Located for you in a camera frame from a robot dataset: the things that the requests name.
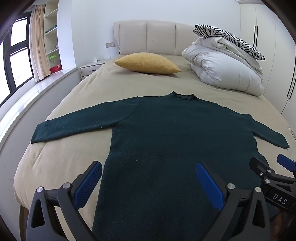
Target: curtain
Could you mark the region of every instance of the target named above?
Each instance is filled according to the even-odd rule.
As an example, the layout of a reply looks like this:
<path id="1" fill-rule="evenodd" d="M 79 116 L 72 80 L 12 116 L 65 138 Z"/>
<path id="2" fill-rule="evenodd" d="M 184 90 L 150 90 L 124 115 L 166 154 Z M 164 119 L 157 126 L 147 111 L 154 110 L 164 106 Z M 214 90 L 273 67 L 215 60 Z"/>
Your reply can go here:
<path id="1" fill-rule="evenodd" d="M 50 75 L 44 46 L 44 11 L 45 5 L 36 5 L 30 19 L 30 58 L 36 82 Z"/>

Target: headboard panel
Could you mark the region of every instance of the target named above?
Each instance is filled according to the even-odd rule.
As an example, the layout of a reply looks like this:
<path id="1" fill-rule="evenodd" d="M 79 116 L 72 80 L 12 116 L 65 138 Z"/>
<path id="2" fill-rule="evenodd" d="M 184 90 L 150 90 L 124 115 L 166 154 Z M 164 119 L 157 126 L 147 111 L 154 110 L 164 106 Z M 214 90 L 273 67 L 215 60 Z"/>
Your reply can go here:
<path id="1" fill-rule="evenodd" d="M 198 36 L 193 26 L 154 20 L 114 22 L 113 36 L 121 54 L 150 52 L 181 55 Z"/>

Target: window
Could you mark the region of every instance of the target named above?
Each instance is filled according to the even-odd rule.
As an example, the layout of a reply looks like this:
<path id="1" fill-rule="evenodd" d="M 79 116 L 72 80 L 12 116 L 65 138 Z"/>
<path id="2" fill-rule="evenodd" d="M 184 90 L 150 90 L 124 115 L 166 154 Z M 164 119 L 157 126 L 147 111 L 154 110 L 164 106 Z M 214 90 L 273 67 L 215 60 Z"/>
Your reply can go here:
<path id="1" fill-rule="evenodd" d="M 30 15 L 22 14 L 0 45 L 0 106 L 34 77 L 29 51 Z"/>

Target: beige bed sheet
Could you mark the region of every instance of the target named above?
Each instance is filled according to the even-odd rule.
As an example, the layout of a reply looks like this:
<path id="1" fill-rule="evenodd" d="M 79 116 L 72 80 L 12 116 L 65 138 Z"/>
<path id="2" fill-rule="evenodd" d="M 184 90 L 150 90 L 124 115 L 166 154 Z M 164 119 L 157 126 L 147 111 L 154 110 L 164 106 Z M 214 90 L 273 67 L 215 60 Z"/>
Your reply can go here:
<path id="1" fill-rule="evenodd" d="M 183 95 L 194 94 L 200 99 L 218 103 L 238 113 L 248 113 L 255 120 L 283 134 L 290 145 L 289 149 L 282 149 L 256 138 L 258 150 L 277 173 L 292 177 L 289 171 L 277 164 L 276 157 L 282 153 L 296 159 L 296 141 L 290 133 L 288 123 L 265 97 L 206 85 L 199 80 L 191 70 L 189 62 L 182 56 L 164 56 L 175 63 L 181 72 L 172 75 L 131 72 L 114 64 L 115 60 L 123 57 L 119 55 L 78 84 L 47 119 L 99 103 L 135 96 L 163 96 L 172 91 Z M 106 129 L 30 144 L 19 163 L 14 179 L 17 201 L 29 209 L 37 187 L 54 189 L 65 182 L 73 182 L 93 160 L 100 161 L 104 166 L 109 154 L 111 135 L 112 130 Z M 100 182 L 86 206 L 79 210 L 90 228 L 94 221 L 99 186 Z M 59 208 L 57 212 L 68 239 L 75 240 Z"/>

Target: folded comforter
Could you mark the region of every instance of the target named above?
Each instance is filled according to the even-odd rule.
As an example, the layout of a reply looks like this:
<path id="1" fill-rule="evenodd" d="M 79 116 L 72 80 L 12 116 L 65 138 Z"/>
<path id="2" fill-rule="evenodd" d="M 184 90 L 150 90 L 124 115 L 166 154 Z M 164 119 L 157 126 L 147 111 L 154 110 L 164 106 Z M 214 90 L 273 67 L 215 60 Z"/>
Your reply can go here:
<path id="1" fill-rule="evenodd" d="M 259 63 L 246 52 L 220 38 L 199 37 L 182 53 L 202 82 L 260 96 L 263 74 Z"/>

